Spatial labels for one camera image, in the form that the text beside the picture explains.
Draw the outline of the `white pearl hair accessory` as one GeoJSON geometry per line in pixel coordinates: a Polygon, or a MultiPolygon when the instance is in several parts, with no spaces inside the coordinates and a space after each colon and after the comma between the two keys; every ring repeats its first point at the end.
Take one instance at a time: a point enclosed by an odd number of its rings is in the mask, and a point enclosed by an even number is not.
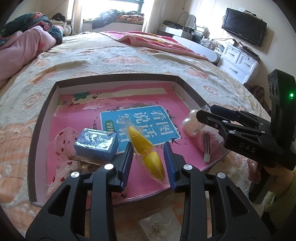
{"type": "Polygon", "coordinates": [[[182,122],[183,130],[190,137],[195,137],[197,134],[200,134],[201,132],[205,132],[209,130],[209,128],[205,124],[200,123],[196,118],[196,114],[200,110],[210,112],[210,107],[208,105],[205,105],[198,109],[192,109],[189,112],[189,115],[182,122]]]}

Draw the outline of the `earrings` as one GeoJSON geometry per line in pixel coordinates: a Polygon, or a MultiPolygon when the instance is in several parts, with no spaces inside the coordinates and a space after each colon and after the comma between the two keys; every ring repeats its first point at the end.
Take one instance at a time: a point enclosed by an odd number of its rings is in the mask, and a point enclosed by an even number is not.
{"type": "Polygon", "coordinates": [[[143,218],[139,224],[149,240],[180,240],[182,227],[171,208],[143,218]]]}

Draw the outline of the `polka dot fabric scrunchie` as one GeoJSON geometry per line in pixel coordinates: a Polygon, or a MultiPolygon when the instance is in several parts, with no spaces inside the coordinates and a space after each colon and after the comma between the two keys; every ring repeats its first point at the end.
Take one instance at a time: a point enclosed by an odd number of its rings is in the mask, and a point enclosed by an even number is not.
{"type": "Polygon", "coordinates": [[[63,182],[66,179],[66,173],[72,171],[90,172],[90,164],[79,161],[76,157],[74,143],[77,141],[79,132],[71,127],[63,128],[53,141],[54,160],[56,174],[53,176],[53,182],[63,182]]]}

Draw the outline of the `yellow bangles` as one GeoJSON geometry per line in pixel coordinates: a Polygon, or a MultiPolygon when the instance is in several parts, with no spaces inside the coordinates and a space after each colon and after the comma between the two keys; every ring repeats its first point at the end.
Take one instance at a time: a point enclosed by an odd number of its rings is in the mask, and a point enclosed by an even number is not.
{"type": "Polygon", "coordinates": [[[163,163],[158,152],[154,151],[153,144],[134,126],[129,126],[127,132],[136,153],[139,155],[140,163],[144,164],[150,176],[158,182],[165,181],[163,163]]]}

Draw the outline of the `blue small jewelry box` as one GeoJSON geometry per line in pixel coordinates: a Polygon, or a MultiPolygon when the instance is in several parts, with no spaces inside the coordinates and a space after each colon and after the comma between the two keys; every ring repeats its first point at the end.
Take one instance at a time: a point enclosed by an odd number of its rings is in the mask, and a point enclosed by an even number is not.
{"type": "Polygon", "coordinates": [[[85,128],[74,142],[77,155],[110,162],[119,146],[116,132],[85,128]]]}

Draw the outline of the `white drawer cabinet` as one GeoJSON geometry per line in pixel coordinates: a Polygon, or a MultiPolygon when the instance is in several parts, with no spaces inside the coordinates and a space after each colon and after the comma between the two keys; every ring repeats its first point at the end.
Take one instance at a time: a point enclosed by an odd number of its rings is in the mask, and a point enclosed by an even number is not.
{"type": "Polygon", "coordinates": [[[254,79],[260,69],[257,60],[231,44],[226,44],[217,66],[241,84],[254,79]]]}

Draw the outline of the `white dressing desk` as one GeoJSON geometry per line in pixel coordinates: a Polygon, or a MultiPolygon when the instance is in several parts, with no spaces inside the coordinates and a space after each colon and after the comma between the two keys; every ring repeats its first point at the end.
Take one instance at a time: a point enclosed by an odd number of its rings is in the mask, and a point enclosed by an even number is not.
{"type": "Polygon", "coordinates": [[[161,25],[159,25],[158,35],[173,38],[184,47],[197,54],[205,56],[212,64],[217,66],[220,55],[213,50],[202,46],[193,29],[183,27],[182,25],[171,21],[164,21],[161,25]]]}

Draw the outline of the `dark cardboard box tray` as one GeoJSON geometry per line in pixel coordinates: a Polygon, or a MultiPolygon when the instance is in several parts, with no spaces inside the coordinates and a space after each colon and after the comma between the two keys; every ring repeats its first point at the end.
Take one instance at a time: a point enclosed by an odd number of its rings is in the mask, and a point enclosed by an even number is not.
{"type": "Polygon", "coordinates": [[[157,74],[114,74],[58,81],[37,119],[28,161],[32,205],[43,206],[68,173],[90,171],[128,147],[132,128],[163,154],[165,142],[206,171],[227,154],[219,137],[210,160],[182,123],[206,102],[185,80],[157,74]]]}

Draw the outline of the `pink red blanket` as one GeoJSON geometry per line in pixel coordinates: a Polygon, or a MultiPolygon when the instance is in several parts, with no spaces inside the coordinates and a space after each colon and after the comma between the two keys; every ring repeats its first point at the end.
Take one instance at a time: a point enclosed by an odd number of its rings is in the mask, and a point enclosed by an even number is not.
{"type": "Polygon", "coordinates": [[[209,59],[193,50],[181,45],[171,37],[155,35],[151,33],[131,31],[131,32],[116,32],[104,31],[101,34],[110,37],[111,39],[125,43],[133,47],[146,47],[154,50],[160,50],[168,53],[191,56],[197,59],[209,59]]]}

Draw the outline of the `white curtain right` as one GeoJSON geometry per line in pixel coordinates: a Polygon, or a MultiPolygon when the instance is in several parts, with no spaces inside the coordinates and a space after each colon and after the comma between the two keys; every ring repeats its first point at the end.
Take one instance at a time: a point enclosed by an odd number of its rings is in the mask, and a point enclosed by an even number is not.
{"type": "Polygon", "coordinates": [[[144,23],[142,32],[156,34],[159,23],[165,10],[166,1],[150,0],[144,1],[144,23]]]}

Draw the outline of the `white curtain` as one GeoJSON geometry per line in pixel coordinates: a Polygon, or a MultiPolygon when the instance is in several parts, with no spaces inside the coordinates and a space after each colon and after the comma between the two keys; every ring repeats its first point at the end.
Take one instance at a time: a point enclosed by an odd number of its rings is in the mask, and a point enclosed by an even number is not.
{"type": "Polygon", "coordinates": [[[82,1],[74,0],[71,16],[71,29],[73,35],[78,35],[82,32],[83,18],[82,18],[82,1]]]}
{"type": "Polygon", "coordinates": [[[156,34],[159,23],[165,10],[166,1],[150,0],[144,1],[144,23],[142,32],[156,34]]]}

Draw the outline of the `cream patterned bedspread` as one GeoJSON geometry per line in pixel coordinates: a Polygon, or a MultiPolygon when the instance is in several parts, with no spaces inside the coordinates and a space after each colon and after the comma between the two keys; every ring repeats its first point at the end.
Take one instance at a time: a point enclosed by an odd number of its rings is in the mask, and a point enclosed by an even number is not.
{"type": "Polygon", "coordinates": [[[124,73],[179,76],[210,105],[270,118],[243,85],[207,60],[129,46],[100,33],[66,37],[1,91],[1,207],[22,235],[39,212],[29,203],[27,165],[33,130],[51,88],[65,79],[124,73]]]}

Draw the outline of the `clothes pile on windowsill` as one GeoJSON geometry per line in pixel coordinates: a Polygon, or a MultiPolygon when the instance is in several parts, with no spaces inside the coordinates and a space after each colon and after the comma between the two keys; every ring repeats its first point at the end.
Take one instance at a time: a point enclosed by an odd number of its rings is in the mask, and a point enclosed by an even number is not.
{"type": "Polygon", "coordinates": [[[125,12],[112,9],[100,13],[100,16],[92,20],[92,28],[100,29],[115,22],[142,25],[144,23],[144,14],[137,11],[125,12]]]}

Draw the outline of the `pink quilt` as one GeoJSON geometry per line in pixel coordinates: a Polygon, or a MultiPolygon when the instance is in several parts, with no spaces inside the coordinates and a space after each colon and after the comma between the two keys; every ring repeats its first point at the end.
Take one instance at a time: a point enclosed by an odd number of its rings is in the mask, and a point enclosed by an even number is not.
{"type": "Polygon", "coordinates": [[[57,39],[41,26],[21,33],[11,45],[1,49],[1,86],[23,66],[56,44],[57,39]]]}

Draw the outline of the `white curtain left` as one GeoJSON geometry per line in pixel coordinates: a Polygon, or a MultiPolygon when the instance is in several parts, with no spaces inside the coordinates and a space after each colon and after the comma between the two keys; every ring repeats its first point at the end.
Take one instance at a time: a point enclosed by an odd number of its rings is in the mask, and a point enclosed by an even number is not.
{"type": "Polygon", "coordinates": [[[74,0],[71,16],[71,29],[73,35],[78,35],[82,32],[83,18],[82,18],[82,1],[74,0]]]}

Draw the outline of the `dark floral duvet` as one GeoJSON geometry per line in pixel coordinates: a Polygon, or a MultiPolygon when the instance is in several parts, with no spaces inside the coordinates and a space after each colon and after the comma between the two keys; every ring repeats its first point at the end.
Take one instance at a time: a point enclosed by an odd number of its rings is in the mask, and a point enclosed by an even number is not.
{"type": "Polygon", "coordinates": [[[40,26],[45,32],[48,32],[57,40],[57,45],[62,43],[63,29],[55,26],[48,17],[39,12],[28,13],[15,18],[13,21],[6,23],[1,29],[1,49],[7,48],[9,45],[23,34],[23,32],[40,26]]]}

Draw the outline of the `black wall television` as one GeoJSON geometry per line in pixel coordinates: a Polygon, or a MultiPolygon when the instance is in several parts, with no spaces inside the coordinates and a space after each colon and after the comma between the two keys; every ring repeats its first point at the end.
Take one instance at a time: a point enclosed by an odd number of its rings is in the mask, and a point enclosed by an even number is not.
{"type": "Polygon", "coordinates": [[[267,23],[253,15],[227,8],[222,29],[261,47],[267,34],[267,23]]]}

